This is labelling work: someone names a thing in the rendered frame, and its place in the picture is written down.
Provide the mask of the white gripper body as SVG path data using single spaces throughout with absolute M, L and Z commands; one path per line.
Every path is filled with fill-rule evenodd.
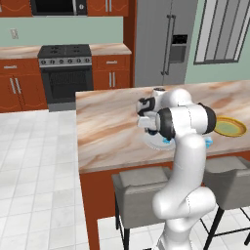
M 140 128 L 147 128 L 149 130 L 158 130 L 158 118 L 156 116 L 140 116 L 137 122 Z

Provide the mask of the white round plate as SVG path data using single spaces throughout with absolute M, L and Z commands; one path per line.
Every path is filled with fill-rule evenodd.
M 163 138 L 157 131 L 145 129 L 144 142 L 147 146 L 157 150 L 171 150 L 175 148 L 174 140 L 171 140 L 171 143 L 166 145 L 162 142 Z

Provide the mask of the yellow round plate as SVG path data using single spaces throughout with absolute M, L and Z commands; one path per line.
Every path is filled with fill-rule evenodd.
M 241 121 L 220 115 L 217 117 L 214 131 L 226 137 L 241 137 L 247 132 L 247 127 Z

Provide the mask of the red-brown base cupboards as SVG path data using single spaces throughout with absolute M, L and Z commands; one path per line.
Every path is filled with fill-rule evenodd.
M 130 87 L 130 55 L 93 56 L 92 69 L 95 90 Z
M 0 113 L 47 108 L 38 59 L 0 59 Z

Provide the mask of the grey upholstered bar stool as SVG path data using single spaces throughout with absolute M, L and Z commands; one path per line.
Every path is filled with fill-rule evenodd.
M 203 250 L 208 250 L 212 239 L 217 236 L 238 232 L 238 229 L 216 233 L 219 222 L 226 210 L 240 209 L 250 221 L 243 207 L 250 207 L 250 161 L 240 156 L 225 156 L 206 160 L 203 184 L 215 196 L 218 210 Z
M 130 229 L 163 223 L 152 209 L 154 195 L 170 179 L 169 167 L 153 166 L 113 174 L 115 226 L 120 230 L 124 250 L 130 250 Z

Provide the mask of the stainless steel fridge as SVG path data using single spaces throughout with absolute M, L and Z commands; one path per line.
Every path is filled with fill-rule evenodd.
M 138 0 L 135 86 L 184 84 L 198 0 Z

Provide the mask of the black and steel stove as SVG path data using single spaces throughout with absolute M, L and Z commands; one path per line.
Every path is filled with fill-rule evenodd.
M 94 90 L 88 44 L 44 45 L 38 60 L 50 112 L 75 110 L 75 93 Z

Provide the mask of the red-brown kitchen island cabinet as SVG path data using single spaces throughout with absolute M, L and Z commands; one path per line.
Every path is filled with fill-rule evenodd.
M 121 171 L 155 166 L 171 168 L 173 166 L 173 161 L 95 172 L 86 172 L 85 170 L 79 171 L 90 250 L 100 250 L 98 219 L 115 215 L 114 190 L 111 175 L 118 174 Z

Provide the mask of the dark framed window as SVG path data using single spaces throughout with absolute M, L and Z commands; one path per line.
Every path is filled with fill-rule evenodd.
M 250 0 L 205 0 L 194 63 L 237 63 L 249 25 Z

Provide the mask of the black microwave oven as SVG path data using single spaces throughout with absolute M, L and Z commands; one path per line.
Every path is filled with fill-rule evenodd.
M 34 16 L 86 16 L 87 0 L 30 0 Z

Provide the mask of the red-brown wall cupboards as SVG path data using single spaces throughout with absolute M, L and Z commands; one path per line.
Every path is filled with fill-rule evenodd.
M 129 0 L 87 0 L 87 10 L 91 17 L 127 17 Z
M 0 18 L 31 16 L 29 0 L 0 0 Z

